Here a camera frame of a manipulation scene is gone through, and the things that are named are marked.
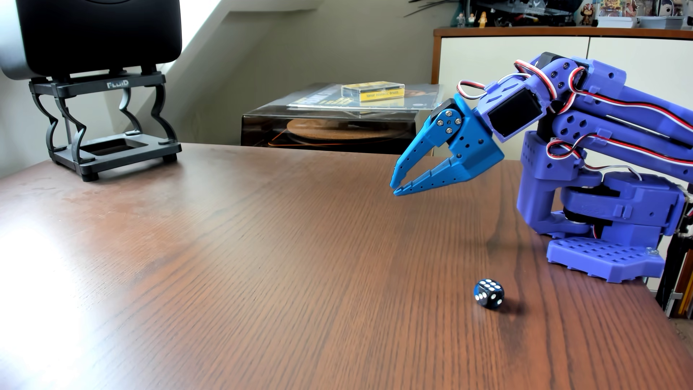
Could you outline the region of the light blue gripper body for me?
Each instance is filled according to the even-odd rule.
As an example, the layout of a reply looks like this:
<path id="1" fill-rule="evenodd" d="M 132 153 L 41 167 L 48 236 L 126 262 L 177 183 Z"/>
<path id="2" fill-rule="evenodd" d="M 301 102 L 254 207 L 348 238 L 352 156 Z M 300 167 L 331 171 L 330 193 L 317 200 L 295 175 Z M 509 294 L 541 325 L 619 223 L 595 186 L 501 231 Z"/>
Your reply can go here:
<path id="1" fill-rule="evenodd" d="M 456 135 L 438 147 L 447 148 L 450 152 L 449 157 L 456 154 L 462 155 L 459 173 L 463 178 L 474 178 L 504 158 L 477 111 L 470 108 L 459 94 L 447 99 L 433 111 L 439 108 L 459 108 L 465 115 L 461 129 Z"/>

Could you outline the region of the light blue moving gripper finger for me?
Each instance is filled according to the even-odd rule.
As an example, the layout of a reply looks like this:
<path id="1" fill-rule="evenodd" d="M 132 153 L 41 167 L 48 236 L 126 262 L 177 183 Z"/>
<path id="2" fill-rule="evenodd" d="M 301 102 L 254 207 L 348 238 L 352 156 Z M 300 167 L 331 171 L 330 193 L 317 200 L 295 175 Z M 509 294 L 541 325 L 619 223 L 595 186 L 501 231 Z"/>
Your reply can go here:
<path id="1" fill-rule="evenodd" d="M 464 117 L 463 111 L 459 108 L 439 108 L 432 111 L 402 155 L 415 157 L 420 161 L 434 147 L 439 147 L 454 137 L 461 129 Z M 393 189 L 393 175 L 389 185 Z"/>

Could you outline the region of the light blue fixed gripper finger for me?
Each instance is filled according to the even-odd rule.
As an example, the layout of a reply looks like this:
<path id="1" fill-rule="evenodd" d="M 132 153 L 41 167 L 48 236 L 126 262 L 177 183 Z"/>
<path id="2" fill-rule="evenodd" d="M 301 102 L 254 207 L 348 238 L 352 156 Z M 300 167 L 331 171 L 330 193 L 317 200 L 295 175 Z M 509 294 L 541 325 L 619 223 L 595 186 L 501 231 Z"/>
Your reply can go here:
<path id="1" fill-rule="evenodd" d="M 461 154 L 456 154 L 445 159 L 434 169 L 425 171 L 418 178 L 406 184 L 401 184 L 406 173 L 419 160 L 415 157 L 400 156 L 396 161 L 393 173 L 393 194 L 395 196 L 403 196 L 416 192 L 427 191 L 438 187 L 444 187 L 458 182 L 458 178 L 462 177 L 459 173 L 461 167 Z"/>

